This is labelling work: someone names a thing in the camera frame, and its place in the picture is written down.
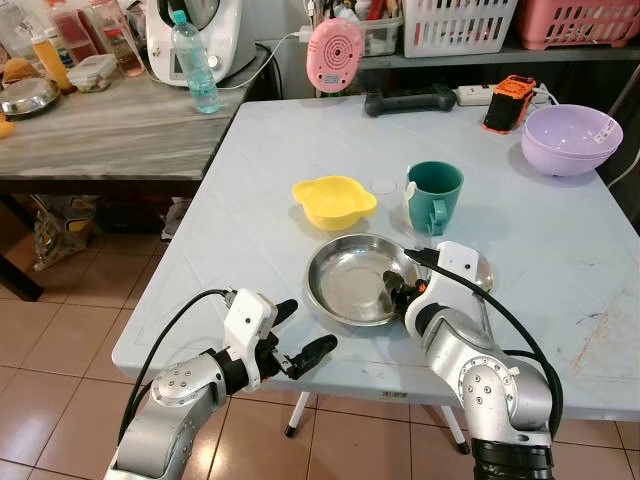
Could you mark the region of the round steel plate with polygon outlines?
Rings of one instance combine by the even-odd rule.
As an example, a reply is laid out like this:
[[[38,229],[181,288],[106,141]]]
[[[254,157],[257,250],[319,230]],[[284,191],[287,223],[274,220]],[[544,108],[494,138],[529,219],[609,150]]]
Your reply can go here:
[[[385,273],[396,274],[407,285],[424,279],[419,265],[392,239],[369,233],[340,236],[312,256],[306,271],[308,294],[339,323],[387,324],[402,317],[403,310],[387,291]]]

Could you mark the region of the steel spoon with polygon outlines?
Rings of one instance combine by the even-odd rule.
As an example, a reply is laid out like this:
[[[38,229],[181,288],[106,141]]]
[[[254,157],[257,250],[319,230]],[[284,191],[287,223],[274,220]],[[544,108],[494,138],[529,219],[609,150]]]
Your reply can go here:
[[[474,283],[483,288],[486,293],[492,293],[494,288],[494,275],[492,265],[485,259],[481,253],[477,253],[477,266],[474,273]],[[480,305],[480,323],[483,325],[483,330],[489,337],[493,337],[492,321],[488,315],[488,302],[484,300],[480,294],[475,294],[477,303]]]

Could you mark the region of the green mug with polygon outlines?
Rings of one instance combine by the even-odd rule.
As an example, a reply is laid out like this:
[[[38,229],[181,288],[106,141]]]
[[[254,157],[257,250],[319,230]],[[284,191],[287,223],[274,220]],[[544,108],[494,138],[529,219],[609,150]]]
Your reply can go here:
[[[465,175],[452,164],[426,161],[408,166],[406,180],[404,211],[411,227],[429,236],[443,236],[453,218]]]

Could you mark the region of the light blue folding table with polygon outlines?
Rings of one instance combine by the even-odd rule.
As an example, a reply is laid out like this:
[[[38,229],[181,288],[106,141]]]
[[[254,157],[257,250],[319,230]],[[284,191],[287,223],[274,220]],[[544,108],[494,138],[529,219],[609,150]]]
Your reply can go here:
[[[125,375],[223,347],[215,288],[248,288],[300,310],[278,329],[293,355],[334,334],[338,347],[305,378],[268,387],[366,401],[457,406],[399,321],[347,326],[308,297],[306,270],[332,234],[307,223],[292,187],[326,175],[402,188],[378,198],[357,230],[425,246],[403,216],[408,166],[443,161],[465,175],[445,238],[483,253],[494,296],[529,329],[559,374],[568,419],[637,421],[639,239],[595,174],[554,178],[527,165],[518,134],[483,129],[484,110],[371,118],[361,97],[247,102],[111,352]]]

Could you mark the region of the purple plastic bowl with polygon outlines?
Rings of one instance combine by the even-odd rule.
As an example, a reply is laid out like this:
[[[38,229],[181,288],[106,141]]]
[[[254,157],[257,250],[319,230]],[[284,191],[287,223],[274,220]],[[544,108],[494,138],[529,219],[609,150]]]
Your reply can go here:
[[[616,119],[582,105],[544,106],[527,116],[522,154],[532,168],[550,177],[576,177],[608,159],[625,138]]]

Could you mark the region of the patterned bag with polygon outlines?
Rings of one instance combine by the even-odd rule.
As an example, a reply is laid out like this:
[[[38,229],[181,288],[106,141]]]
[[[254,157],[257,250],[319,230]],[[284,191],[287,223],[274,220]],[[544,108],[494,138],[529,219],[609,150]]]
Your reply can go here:
[[[33,270],[49,269],[74,253],[87,250],[87,243],[97,230],[97,195],[31,195],[31,198],[37,207]]]

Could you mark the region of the pink round device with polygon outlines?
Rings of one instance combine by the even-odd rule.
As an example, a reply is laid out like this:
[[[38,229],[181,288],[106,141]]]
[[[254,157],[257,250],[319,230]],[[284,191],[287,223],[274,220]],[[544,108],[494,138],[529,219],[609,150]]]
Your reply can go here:
[[[308,82],[319,92],[346,90],[355,82],[364,51],[364,32],[357,20],[340,17],[323,20],[308,38]]]

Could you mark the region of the white plastic basket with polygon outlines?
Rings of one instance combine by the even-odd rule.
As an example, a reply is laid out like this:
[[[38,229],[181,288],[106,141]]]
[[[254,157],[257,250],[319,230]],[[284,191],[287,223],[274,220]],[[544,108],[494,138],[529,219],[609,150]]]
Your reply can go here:
[[[498,52],[518,0],[404,0],[403,54],[407,58]]]

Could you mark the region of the white kitchen appliance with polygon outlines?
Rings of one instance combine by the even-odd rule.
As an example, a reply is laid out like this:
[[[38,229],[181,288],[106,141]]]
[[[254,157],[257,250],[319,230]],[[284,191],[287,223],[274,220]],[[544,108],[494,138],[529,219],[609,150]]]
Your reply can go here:
[[[255,58],[252,38],[242,35],[247,0],[143,0],[146,47],[143,50],[157,81],[186,87],[186,74],[173,52],[172,13],[183,10],[205,46],[215,82],[223,83]]]

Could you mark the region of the clear food container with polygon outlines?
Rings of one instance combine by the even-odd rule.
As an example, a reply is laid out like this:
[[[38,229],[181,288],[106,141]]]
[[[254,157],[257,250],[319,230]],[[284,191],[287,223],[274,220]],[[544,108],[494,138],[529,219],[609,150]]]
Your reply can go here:
[[[122,72],[111,54],[99,54],[86,58],[67,73],[69,82],[79,92],[92,93],[108,90],[122,77]]]

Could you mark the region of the clear plastic pitcher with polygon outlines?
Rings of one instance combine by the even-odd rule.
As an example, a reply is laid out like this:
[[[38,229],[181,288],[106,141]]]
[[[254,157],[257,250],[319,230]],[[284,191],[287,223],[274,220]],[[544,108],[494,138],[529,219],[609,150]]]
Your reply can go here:
[[[129,27],[127,15],[116,0],[90,0],[93,14],[100,23],[105,46],[116,58],[125,76],[142,76],[146,72],[140,52]]]

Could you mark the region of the pink plastic basket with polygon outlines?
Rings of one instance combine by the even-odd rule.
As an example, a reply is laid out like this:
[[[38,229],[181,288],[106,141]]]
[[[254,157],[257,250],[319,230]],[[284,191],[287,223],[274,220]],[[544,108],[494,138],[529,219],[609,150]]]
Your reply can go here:
[[[640,31],[640,0],[518,0],[515,26],[530,50],[607,45],[620,49]]]

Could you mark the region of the small steel bowl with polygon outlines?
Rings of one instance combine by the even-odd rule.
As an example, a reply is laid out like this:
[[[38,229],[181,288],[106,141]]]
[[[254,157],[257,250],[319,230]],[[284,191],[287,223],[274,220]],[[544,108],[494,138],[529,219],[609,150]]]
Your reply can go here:
[[[19,81],[0,91],[0,113],[6,116],[40,114],[60,99],[61,91],[50,79],[33,77]]]

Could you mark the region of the orange liquid bottle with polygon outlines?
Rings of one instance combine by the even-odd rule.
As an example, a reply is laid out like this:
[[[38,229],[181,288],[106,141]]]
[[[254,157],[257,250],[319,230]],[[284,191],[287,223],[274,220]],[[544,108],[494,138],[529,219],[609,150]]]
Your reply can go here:
[[[58,51],[52,46],[52,42],[46,35],[33,35],[31,37],[32,49],[37,59],[41,61],[47,72],[47,77],[54,81],[61,93],[74,93],[77,87],[69,81],[68,69],[61,61]]]

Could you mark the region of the red filled clear jar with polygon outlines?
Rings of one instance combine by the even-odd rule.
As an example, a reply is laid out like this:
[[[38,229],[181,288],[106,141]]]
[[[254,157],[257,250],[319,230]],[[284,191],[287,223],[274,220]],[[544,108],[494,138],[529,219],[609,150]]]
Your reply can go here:
[[[93,41],[90,23],[83,19],[77,6],[70,5],[68,0],[47,0],[47,5],[54,28],[77,64],[100,54]]]

